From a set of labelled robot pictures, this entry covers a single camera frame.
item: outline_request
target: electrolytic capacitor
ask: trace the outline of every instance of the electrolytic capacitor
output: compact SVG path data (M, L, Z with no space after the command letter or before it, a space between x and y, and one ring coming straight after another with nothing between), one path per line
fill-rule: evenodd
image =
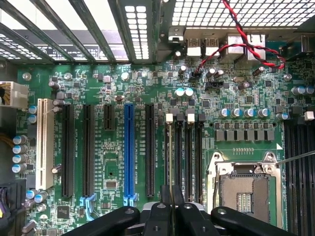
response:
M39 194L35 195L34 201L36 203L42 203L47 199L48 193L45 191L40 192Z
M37 106L31 105L29 107L29 113L30 114L36 114L37 113Z
M249 108L244 111L244 116L251 118L254 116L254 109Z
M276 118L278 120L286 120L286 119L289 119L289 114L287 113L276 114Z
M220 111L219 111L219 116L220 117L227 117L227 115L228 115L228 109L227 108L223 108L223 109L221 109Z
M209 79L215 74L216 70L214 68L210 68L206 74L206 77Z
M260 75L261 73L263 73L264 71L265 71L265 68L264 68L263 66L260 66L260 67L258 67L256 70L254 70L254 71L252 72L252 75L258 76L258 75Z
M30 189L26 192L26 198L33 199L37 194L38 194L38 191L36 189Z
M217 79L221 77L224 74L223 70L218 70L216 73L214 73L213 78Z
M25 135L18 135L13 138L13 143L18 144L24 144L28 141L28 138Z
M20 154L20 153L25 153L28 147L26 145L15 145L12 148L12 151L14 154Z
M28 159L28 156L27 156L25 153L23 153L23 154L17 154L17 155L14 155L14 156L12 157L12 161L13 161L13 163L15 163L15 164L19 164L19 163L21 163L21 162L26 162L27 159Z
M305 93L305 88L303 86L294 87L291 89L291 93L295 96L302 95Z
M184 96L184 90L182 88L178 88L175 90L176 97L183 97Z
M231 111L231 116L234 118L239 117L241 115L241 110L239 108L235 108Z
M185 89L185 96L191 97L193 95L193 90L191 88Z
M60 84L57 84L54 81L49 81L48 86L51 87L53 90L59 90L60 89Z
M245 81L245 82L240 83L237 88L238 88L239 90L244 90L244 89L247 89L247 88L249 88L249 87L250 87L250 84Z
M29 231L36 227L36 221L31 220L22 228L22 233L27 234Z
M264 109L259 109L258 110L258 116L261 118L265 118L268 116L268 109L264 108Z
M185 73L186 69L187 69L187 67L182 65L181 68L178 71L178 74L179 75L183 75Z
M26 170L27 165L25 163L20 163L20 164L14 164L12 166L12 172L13 173L23 173Z

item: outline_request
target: silver capacitor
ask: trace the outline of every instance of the silver capacitor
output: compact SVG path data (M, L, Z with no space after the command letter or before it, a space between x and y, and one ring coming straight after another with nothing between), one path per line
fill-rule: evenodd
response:
M185 65L182 65L181 68L179 68L178 70L178 74L183 75L186 70L187 70L187 67Z
M214 68L210 68L206 74L206 77L209 79L215 74L216 70Z
M257 114L259 117L265 118L268 116L268 109L267 108L259 109Z
M227 109L227 108L223 108L223 109L221 109L221 110L219 111L219 116L220 116L220 117L225 118L225 117L227 117L227 115L228 115L228 109Z
M252 109L252 108L246 109L244 111L244 116L248 117L248 118L253 117L254 116L254 109Z
M51 87L53 90L59 90L60 89L60 84L58 84L54 81L49 81L48 86Z

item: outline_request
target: pcie slot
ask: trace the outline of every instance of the pcie slot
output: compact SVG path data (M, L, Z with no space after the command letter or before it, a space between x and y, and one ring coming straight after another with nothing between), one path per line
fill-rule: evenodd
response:
M185 201L192 201L192 126L185 123Z
M62 128L62 174L61 185L63 197L69 198L73 195L74 175L74 105L63 106L63 128Z
M202 204L202 130L203 123L198 121L195 129L195 201Z
M124 205L132 205L134 198L134 105L125 104L125 178L124 178Z
M155 120L154 104L146 105L146 194L155 193Z
M52 100L37 100L37 145L36 145L36 180L35 188L48 189L53 186L54 166L54 126L55 116L51 112Z
M94 105L83 105L82 196L94 193Z

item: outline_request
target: ram slot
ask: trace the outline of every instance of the ram slot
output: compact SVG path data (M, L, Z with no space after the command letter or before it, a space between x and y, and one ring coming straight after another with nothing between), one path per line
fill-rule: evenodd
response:
M154 104L146 105L146 194L155 193L155 120Z
M83 105L83 197L94 193L94 122L94 106Z
M185 201L192 201L192 126L185 123Z
M63 106L62 133L62 194L70 198L73 195L74 177L74 105Z
M195 129L195 201L202 204L202 130L203 123L197 122Z
M124 197L134 197L134 105L125 104Z

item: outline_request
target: black pcie slot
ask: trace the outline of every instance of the black pcie slot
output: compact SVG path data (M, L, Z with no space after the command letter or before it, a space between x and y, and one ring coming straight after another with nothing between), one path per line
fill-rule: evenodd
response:
M185 123L185 202L192 202L192 127Z
M83 105L82 196L94 193L94 106Z
M70 198L74 188L74 105L64 105L62 117L61 186L63 197Z
M146 194L155 193L155 121L154 104L146 105Z
M195 186L196 195L195 201L202 204L202 122L196 123L195 129Z

